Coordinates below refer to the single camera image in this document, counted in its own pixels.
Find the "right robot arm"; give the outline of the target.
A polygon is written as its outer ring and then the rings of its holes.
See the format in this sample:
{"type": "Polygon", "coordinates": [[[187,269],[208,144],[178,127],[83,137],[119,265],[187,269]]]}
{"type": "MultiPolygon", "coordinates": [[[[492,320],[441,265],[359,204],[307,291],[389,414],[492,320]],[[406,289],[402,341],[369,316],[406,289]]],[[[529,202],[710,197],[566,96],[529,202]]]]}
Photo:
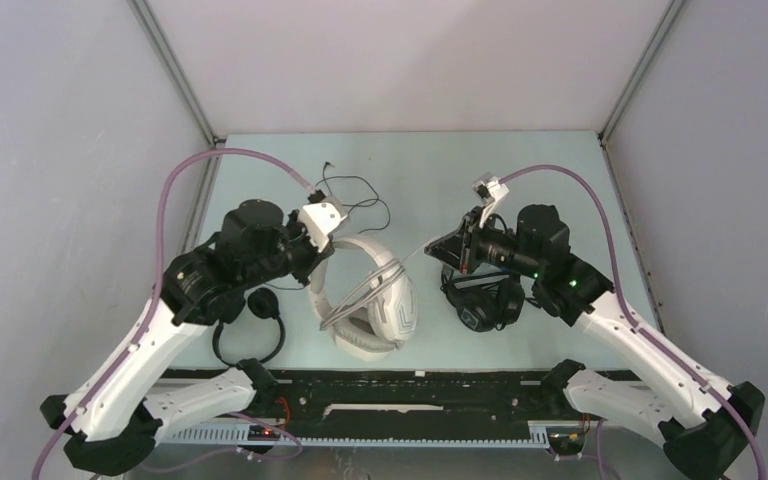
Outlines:
{"type": "Polygon", "coordinates": [[[465,214],[426,254],[462,274],[487,264],[531,278],[542,310],[608,347],[647,386],[639,390],[565,360],[541,392],[548,414],[566,418],[577,410],[632,431],[661,447],[689,479],[723,478],[757,443],[763,393],[714,374],[646,322],[618,286],[572,253],[569,228],[554,206],[522,208],[515,230],[481,225],[483,211],[465,214]]]}

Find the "black blue gaming headset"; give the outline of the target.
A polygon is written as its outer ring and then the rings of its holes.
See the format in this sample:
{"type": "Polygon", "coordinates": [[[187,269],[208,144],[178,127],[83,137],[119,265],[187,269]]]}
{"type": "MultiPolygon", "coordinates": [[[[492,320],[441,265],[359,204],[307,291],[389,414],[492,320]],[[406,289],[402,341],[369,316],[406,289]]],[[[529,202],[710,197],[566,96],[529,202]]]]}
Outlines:
{"type": "Polygon", "coordinates": [[[516,323],[526,295],[519,275],[491,272],[456,276],[446,267],[440,273],[441,287],[458,319],[477,333],[503,330],[516,323]]]}

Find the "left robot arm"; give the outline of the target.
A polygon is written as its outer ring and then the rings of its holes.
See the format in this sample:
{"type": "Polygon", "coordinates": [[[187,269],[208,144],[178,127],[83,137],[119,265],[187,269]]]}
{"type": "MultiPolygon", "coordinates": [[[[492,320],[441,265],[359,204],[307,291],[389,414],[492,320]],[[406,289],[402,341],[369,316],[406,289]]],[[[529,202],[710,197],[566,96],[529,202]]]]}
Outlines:
{"type": "Polygon", "coordinates": [[[225,215],[204,244],[174,258],[102,367],[73,393],[49,396],[41,405],[48,425],[66,437],[72,466],[120,475],[181,430],[225,414],[271,412],[277,383],[254,358],[173,392],[152,394],[151,388],[191,342],[236,320],[249,290],[285,276],[307,284],[333,253],[333,234],[345,217],[321,193],[288,213],[268,201],[247,200],[225,215]]]}

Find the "white grey gaming headset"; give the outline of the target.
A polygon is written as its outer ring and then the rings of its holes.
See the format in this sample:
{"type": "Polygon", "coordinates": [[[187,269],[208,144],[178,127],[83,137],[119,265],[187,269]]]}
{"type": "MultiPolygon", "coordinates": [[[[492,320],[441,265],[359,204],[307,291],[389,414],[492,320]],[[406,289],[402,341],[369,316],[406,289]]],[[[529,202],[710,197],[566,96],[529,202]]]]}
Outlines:
{"type": "Polygon", "coordinates": [[[374,238],[348,235],[331,242],[336,249],[359,250],[376,269],[337,305],[325,289],[328,262],[320,264],[307,287],[320,329],[347,354],[367,362],[380,361],[401,349],[416,331],[416,289],[405,262],[374,238]]]}

